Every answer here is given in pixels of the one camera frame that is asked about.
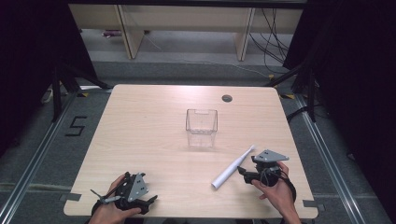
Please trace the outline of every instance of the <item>person's right hand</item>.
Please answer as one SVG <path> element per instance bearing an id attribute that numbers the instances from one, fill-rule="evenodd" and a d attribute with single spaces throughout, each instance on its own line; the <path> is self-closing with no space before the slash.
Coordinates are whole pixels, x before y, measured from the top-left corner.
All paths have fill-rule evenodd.
<path id="1" fill-rule="evenodd" d="M 282 177 L 288 178 L 289 168 L 281 161 L 277 163 L 284 172 L 281 173 Z M 261 181 L 255 179 L 251 181 L 251 184 L 262 191 L 263 195 L 259 198 L 261 200 L 268 199 L 272 206 L 279 211 L 280 215 L 285 218 L 287 223 L 301 223 L 294 207 L 291 190 L 284 180 L 279 178 L 277 183 L 272 187 L 267 187 Z"/>

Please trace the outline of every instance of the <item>desk leg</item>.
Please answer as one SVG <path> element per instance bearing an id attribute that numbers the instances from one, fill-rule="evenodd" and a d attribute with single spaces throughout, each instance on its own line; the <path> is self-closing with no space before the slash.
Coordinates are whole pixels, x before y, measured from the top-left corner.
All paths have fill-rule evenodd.
<path id="1" fill-rule="evenodd" d="M 134 59 L 139 50 L 143 36 L 145 35 L 144 30 L 134 29 L 137 25 L 133 24 L 134 20 L 128 18 L 128 13 L 123 13 L 122 5 L 116 5 L 115 8 L 119 14 L 118 18 L 121 24 L 122 38 L 128 53 L 128 58 Z"/>
<path id="2" fill-rule="evenodd" d="M 233 35 L 233 42 L 236 47 L 236 56 L 238 61 L 242 62 L 245 60 L 245 55 L 248 47 L 248 35 L 250 33 L 250 27 L 253 23 L 255 8 L 247 9 L 246 26 L 243 33 L 235 33 Z"/>

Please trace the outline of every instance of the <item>gray carpet floor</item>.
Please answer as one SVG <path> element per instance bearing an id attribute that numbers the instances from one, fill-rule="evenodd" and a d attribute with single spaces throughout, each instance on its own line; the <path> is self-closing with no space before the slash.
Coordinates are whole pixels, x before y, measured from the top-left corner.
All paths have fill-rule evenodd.
<path id="1" fill-rule="evenodd" d="M 270 71 L 265 66 L 235 67 L 210 63 L 94 63 L 94 67 L 99 79 L 111 85 L 262 86 L 269 81 L 268 75 L 279 76 L 274 71 L 286 71 L 282 67 L 270 67 Z M 81 85 L 91 85 L 86 80 L 78 81 Z M 276 87 L 279 94 L 290 94 L 292 81 L 293 78 L 279 84 Z M 64 202 L 60 198 L 73 186 L 109 95 L 103 92 L 89 93 L 73 101 L 11 223 L 83 223 L 87 219 L 66 216 L 63 212 Z M 284 98 L 280 101 L 285 116 L 298 109 L 293 99 Z M 69 127 L 75 116 L 87 117 L 76 123 L 85 126 L 84 131 L 80 136 L 66 136 L 76 131 Z M 0 159 L 0 204 L 7 200 L 23 174 L 50 126 L 51 118 L 51 103 L 38 108 L 20 134 L 19 144 L 11 147 Z M 367 223 L 391 223 L 359 166 L 346 156 L 347 147 L 324 107 L 316 108 L 316 118 L 319 130 Z M 351 223 L 301 115 L 290 122 L 290 129 L 314 198 L 322 208 L 317 218 L 305 222 Z M 279 220 L 268 221 L 279 223 Z"/>

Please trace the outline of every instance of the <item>hand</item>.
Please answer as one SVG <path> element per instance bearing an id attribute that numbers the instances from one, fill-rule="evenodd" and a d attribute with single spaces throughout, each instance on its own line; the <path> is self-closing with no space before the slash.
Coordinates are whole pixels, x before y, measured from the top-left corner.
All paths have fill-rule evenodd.
<path id="1" fill-rule="evenodd" d="M 288 178 L 289 168 L 281 161 L 277 162 L 282 171 L 282 176 Z M 289 186 L 284 180 L 279 178 L 277 183 L 272 187 L 265 186 L 259 180 L 252 180 L 251 184 L 263 192 L 259 198 L 261 200 L 268 199 L 272 206 L 279 211 L 280 215 L 285 218 L 287 223 L 301 223 L 297 211 L 294 207 L 294 201 Z"/>
<path id="2" fill-rule="evenodd" d="M 114 189 L 125 175 L 120 175 L 111 185 L 108 192 Z M 122 211 L 116 207 L 114 203 L 101 204 L 93 214 L 90 220 L 90 224 L 101 223 L 101 224 L 120 224 L 125 221 L 127 217 L 131 217 L 141 212 L 140 208 L 132 208 L 126 211 Z"/>

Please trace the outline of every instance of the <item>floor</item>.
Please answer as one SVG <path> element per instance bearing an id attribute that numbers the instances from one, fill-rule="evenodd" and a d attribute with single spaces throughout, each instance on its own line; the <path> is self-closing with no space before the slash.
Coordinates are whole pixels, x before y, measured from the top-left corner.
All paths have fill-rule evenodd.
<path id="1" fill-rule="evenodd" d="M 137 57 L 130 60 L 127 57 L 122 38 L 119 36 L 107 38 L 102 36 L 102 32 L 101 30 L 83 30 L 81 33 L 95 69 L 98 69 L 98 74 L 109 73 L 107 70 L 101 70 L 100 68 L 106 68 L 114 62 L 117 62 L 117 69 L 123 70 L 127 70 L 130 64 L 137 66 L 144 63 L 158 64 L 158 66 L 145 67 L 141 70 L 147 76 L 149 76 L 150 69 L 161 70 L 185 63 L 215 64 L 220 66 L 222 70 L 230 69 L 230 73 L 233 70 L 241 70 L 268 78 L 268 71 L 264 73 L 261 70 L 263 65 L 268 66 L 267 69 L 271 71 L 271 69 L 282 64 L 268 55 L 264 56 L 264 53 L 258 49 L 252 39 L 249 39 L 246 59 L 243 62 L 238 62 L 231 34 L 166 31 L 148 32 L 143 39 Z M 260 34 L 253 34 L 253 37 L 265 46 Z M 278 38 L 285 46 L 288 46 L 292 35 L 279 35 Z M 278 47 L 268 45 L 268 49 L 276 57 L 282 59 L 282 53 Z M 282 68 L 278 68 L 274 72 L 282 73 L 284 71 Z M 123 74 L 127 76 L 130 73 L 125 71 Z M 289 83 L 280 84 L 278 91 L 282 94 L 288 94 L 290 93 L 289 86 Z M 95 108 L 104 108 L 108 95 L 92 94 L 93 103 L 87 103 L 83 98 L 77 97 L 76 101 L 70 105 L 72 109 L 69 110 L 66 119 L 72 119 L 78 113 L 84 113 L 89 114 L 94 122 L 98 122 L 101 111 L 97 111 Z M 285 114 L 288 115 L 298 109 L 301 106 L 299 104 L 304 104 L 304 97 L 300 100 L 298 97 L 296 100 L 283 98 L 281 102 Z M 325 108 L 319 107 L 316 109 L 316 115 L 318 120 L 316 124 L 310 123 L 307 115 L 296 116 L 290 122 L 290 129 L 319 209 L 318 218 L 305 220 L 305 222 L 391 223 L 357 164 L 346 156 L 347 147 L 343 143 L 342 136 L 338 135 L 336 127 L 333 126 Z M 35 119 L 32 119 L 26 128 L 26 132 L 22 134 L 23 138 L 29 139 L 29 141 L 21 141 L 16 146 L 18 150 L 10 150 L 1 158 L 1 204 L 6 203 L 13 188 L 18 186 L 18 182 L 23 181 L 21 176 L 24 176 L 29 161 L 36 156 L 36 149 L 42 147 L 42 139 L 50 138 L 50 136 L 46 136 L 47 130 L 51 128 L 49 126 L 50 119 L 51 105 L 44 104 L 36 111 Z M 313 133 L 315 130 L 320 130 L 319 138 L 317 134 Z M 88 132 L 90 132 L 88 139 L 76 142 L 51 140 L 50 144 L 53 149 L 46 152 L 45 159 L 37 164 L 38 171 L 31 177 L 32 183 L 28 183 L 29 188 L 24 192 L 25 195 L 21 198 L 18 209 L 10 212 L 10 215 L 14 216 L 11 223 L 24 223 L 26 221 L 48 223 L 49 218 L 57 218 L 57 223 L 82 223 L 86 219 L 85 217 L 64 218 L 64 202 L 59 199 L 59 195 L 65 195 L 71 189 L 74 179 L 70 173 L 78 171 L 85 155 L 85 151 L 79 151 L 78 149 L 81 144 L 90 143 L 89 136 L 94 133 L 94 128 L 89 129 Z M 71 151 L 56 150 L 56 148 L 63 147 L 68 147 Z M 329 157 L 334 161 L 335 166 L 331 162 L 328 163 Z M 341 183 L 336 183 L 338 175 L 341 176 Z M 361 219 L 353 217 L 354 212 L 355 215 L 361 213 L 358 214 Z M 270 223 L 279 222 L 279 220 L 268 221 Z"/>

